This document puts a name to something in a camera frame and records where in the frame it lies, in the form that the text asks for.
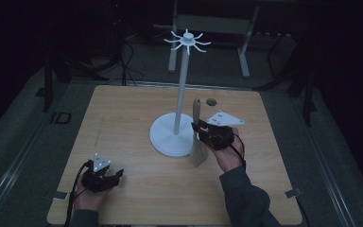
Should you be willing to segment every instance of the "table leg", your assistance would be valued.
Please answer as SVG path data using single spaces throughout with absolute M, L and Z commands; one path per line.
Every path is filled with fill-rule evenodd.
M 247 26 L 247 32 L 245 35 L 246 39 L 245 39 L 243 45 L 241 47 L 237 48 L 237 54 L 238 54 L 238 59 L 240 60 L 240 67 L 241 67 L 241 72 L 243 74 L 243 78 L 248 78 L 250 76 L 250 71 L 249 71 L 249 67 L 248 67 L 247 59 L 246 59 L 246 51 L 247 51 L 247 46 L 249 45 L 252 31 L 254 29 L 254 25 L 255 25 L 256 18 L 258 16 L 259 9 L 260 9 L 259 6 L 255 7 L 254 12 L 251 17 L 251 21 L 250 21 L 249 25 Z
M 173 1 L 173 32 L 177 33 L 177 20 L 178 20 L 178 1 Z M 172 44 L 172 49 L 176 48 L 176 43 Z M 169 73 L 176 72 L 176 60 L 178 58 L 178 50 L 170 50 L 170 57 L 169 57 L 169 65 L 167 67 L 167 71 Z

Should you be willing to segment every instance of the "wooden table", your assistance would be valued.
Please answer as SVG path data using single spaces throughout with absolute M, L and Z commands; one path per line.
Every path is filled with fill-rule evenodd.
M 70 192 L 81 165 L 97 152 L 112 160 L 113 173 L 125 169 L 102 209 L 101 224 L 230 225 L 214 155 L 195 168 L 186 157 L 165 156 L 150 143 L 152 123 L 176 112 L 177 93 L 177 88 L 97 86 L 58 191 Z M 186 89 L 185 114 L 192 115 L 195 97 L 201 99 L 203 120 L 221 110 L 246 121 L 238 129 L 252 183 L 268 192 L 270 211 L 282 224 L 301 223 L 296 200 L 285 195 L 292 189 L 290 180 L 259 94 Z M 207 98 L 217 105 L 205 104 Z M 64 223 L 66 208 L 67 201 L 53 201 L 49 223 Z

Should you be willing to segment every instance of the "white mug tree stand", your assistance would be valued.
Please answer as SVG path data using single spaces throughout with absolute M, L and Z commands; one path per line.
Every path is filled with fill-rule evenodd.
M 162 154 L 171 157 L 182 157 L 190 153 L 193 147 L 193 128 L 191 123 L 193 118 L 182 113 L 182 103 L 184 100 L 185 81 L 187 78 L 188 60 L 190 56 L 190 46 L 194 46 L 199 52 L 206 52 L 197 47 L 197 44 L 207 45 L 210 43 L 197 42 L 202 36 L 198 37 L 185 30 L 183 36 L 176 35 L 171 31 L 178 40 L 165 40 L 168 43 L 180 43 L 178 46 L 171 48 L 176 50 L 182 47 L 181 55 L 181 74 L 179 80 L 178 104 L 175 113 L 166 113 L 157 118 L 149 131 L 149 138 L 154 148 Z

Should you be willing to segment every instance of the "right hand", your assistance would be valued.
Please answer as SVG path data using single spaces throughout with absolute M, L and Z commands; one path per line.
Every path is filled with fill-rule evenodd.
M 233 133 L 238 135 L 238 129 L 233 128 Z M 232 145 L 237 149 L 237 151 L 242 155 L 244 158 L 244 145 L 240 139 L 234 136 L 234 141 Z M 211 151 L 214 153 L 217 163 L 219 164 L 220 168 L 223 172 L 228 172 L 234 168 L 242 166 L 240 158 L 238 155 L 232 150 L 231 147 L 227 147 L 225 149 L 220 150 L 213 150 Z

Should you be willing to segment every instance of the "sleeve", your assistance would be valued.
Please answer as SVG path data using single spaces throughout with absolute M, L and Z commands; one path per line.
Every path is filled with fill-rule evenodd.
M 99 213 L 92 210 L 76 210 L 73 213 L 70 227 L 99 227 Z
M 224 173 L 219 179 L 232 226 L 281 226 L 269 211 L 267 192 L 251 184 L 242 166 Z

